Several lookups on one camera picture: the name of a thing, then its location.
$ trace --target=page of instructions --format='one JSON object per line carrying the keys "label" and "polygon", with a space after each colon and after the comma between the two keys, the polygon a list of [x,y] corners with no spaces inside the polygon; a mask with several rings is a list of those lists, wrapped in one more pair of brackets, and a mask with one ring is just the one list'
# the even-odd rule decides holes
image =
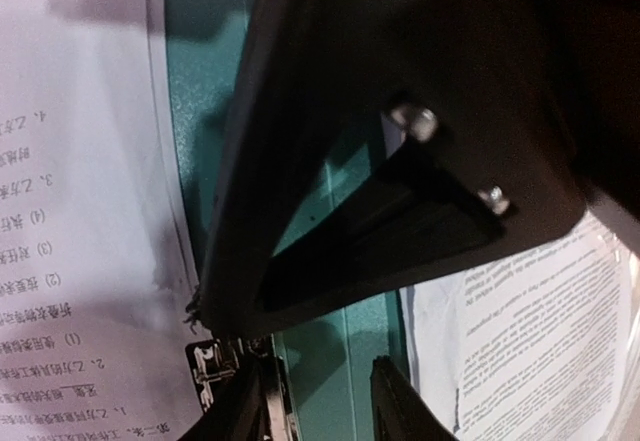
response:
{"label": "page of instructions", "polygon": [[629,253],[595,217],[555,243],[468,271],[459,297],[465,440],[588,440],[620,398]]}
{"label": "page of instructions", "polygon": [[147,2],[0,0],[0,440],[175,441],[201,416]]}

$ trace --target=paper sheet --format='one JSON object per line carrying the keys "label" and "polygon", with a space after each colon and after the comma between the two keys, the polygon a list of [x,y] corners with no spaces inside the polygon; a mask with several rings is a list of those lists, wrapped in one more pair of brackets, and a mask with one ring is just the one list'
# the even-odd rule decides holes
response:
{"label": "paper sheet", "polygon": [[625,374],[628,257],[587,214],[562,240],[405,292],[412,379],[434,414],[462,440],[604,435]]}
{"label": "paper sheet", "polygon": [[201,415],[161,1],[0,0],[0,440]]}

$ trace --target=green metal panel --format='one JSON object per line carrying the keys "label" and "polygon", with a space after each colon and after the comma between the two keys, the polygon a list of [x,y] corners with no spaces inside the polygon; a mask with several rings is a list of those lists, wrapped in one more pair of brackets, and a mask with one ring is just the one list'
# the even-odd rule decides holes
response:
{"label": "green metal panel", "polygon": [[[187,221],[200,266],[222,153],[224,123],[252,0],[166,0],[169,87]],[[355,124],[342,137],[281,246],[311,229],[383,158],[379,128]],[[283,333],[305,441],[373,439],[369,375],[376,356],[404,366],[395,293],[377,296]]]}

